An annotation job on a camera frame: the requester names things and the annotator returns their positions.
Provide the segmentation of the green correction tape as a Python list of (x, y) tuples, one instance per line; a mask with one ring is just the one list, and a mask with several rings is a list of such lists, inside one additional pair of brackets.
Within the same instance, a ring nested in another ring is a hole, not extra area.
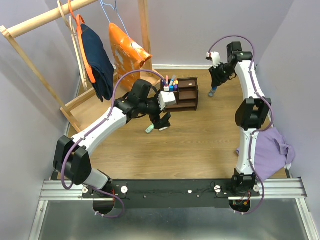
[(146, 132), (147, 134), (150, 134), (154, 129), (155, 129), (155, 127), (154, 127), (154, 125), (152, 124), (152, 125), (150, 125), (150, 126), (145, 130), (145, 132)]

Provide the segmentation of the blue grey glue stick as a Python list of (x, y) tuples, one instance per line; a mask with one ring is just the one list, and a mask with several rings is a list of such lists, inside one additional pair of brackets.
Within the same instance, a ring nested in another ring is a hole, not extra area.
[(209, 96), (210, 98), (212, 98), (212, 97), (215, 95), (217, 89), (218, 89), (217, 87), (213, 87), (213, 88), (210, 90), (210, 92), (208, 93), (208, 96)]

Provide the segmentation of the white pink marker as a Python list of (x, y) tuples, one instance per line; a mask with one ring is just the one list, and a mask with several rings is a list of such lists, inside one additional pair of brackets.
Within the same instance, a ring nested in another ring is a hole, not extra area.
[(166, 75), (166, 77), (165, 77), (165, 87), (167, 89), (169, 89), (169, 76), (168, 75)]

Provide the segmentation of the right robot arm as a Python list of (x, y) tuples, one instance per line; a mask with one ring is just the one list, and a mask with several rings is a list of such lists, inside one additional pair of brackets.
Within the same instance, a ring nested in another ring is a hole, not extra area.
[(227, 45), (227, 62), (221, 61), (218, 52), (209, 50), (207, 60), (212, 62), (209, 69), (211, 86), (219, 87), (233, 76), (238, 77), (243, 94), (243, 102), (235, 113), (235, 123), (240, 129), (238, 162), (228, 188), (241, 196), (252, 190), (256, 184), (255, 154), (258, 135), (266, 121), (272, 101), (265, 97), (260, 88), (254, 66), (254, 53), (243, 51), (241, 42)]

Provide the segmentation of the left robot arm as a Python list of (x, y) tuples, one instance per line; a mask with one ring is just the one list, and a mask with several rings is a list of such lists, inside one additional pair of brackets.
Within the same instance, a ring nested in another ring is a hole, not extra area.
[(56, 145), (53, 168), (72, 184), (91, 186), (99, 197), (107, 197), (111, 191), (110, 178), (92, 167), (90, 156), (113, 132), (140, 116), (148, 115), (157, 130), (170, 127), (171, 114), (166, 113), (164, 117), (160, 114), (176, 103), (175, 94), (157, 90), (154, 97), (149, 97), (150, 90), (154, 89), (149, 82), (137, 80), (130, 92), (116, 99), (107, 112), (85, 130), (71, 138), (62, 136)]

